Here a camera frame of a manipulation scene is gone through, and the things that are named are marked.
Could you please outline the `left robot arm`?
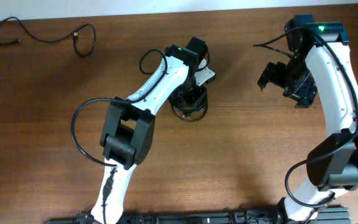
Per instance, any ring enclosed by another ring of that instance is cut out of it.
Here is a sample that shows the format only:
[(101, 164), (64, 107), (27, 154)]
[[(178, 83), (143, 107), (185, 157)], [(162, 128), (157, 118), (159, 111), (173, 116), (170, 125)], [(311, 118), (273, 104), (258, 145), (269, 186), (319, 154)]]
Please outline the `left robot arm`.
[(187, 122), (202, 119), (208, 109), (204, 84), (215, 74), (208, 69), (206, 42), (192, 37), (184, 47), (173, 44), (156, 52), (162, 59), (149, 79), (127, 98), (109, 100), (100, 139), (104, 174), (88, 223), (117, 223), (121, 218), (131, 176), (151, 149), (156, 116), (165, 102)]

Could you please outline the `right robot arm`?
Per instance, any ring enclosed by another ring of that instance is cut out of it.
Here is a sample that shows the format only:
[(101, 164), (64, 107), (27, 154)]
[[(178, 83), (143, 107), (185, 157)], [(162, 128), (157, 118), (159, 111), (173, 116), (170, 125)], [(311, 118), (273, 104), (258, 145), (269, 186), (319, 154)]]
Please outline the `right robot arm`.
[(358, 86), (352, 71), (349, 38), (340, 22), (316, 22), (296, 15), (284, 27), (288, 63), (269, 63), (258, 80), (283, 89), (301, 108), (319, 98), (326, 139), (301, 162), (306, 179), (271, 210), (249, 210), (247, 223), (349, 223), (338, 197), (358, 189)]

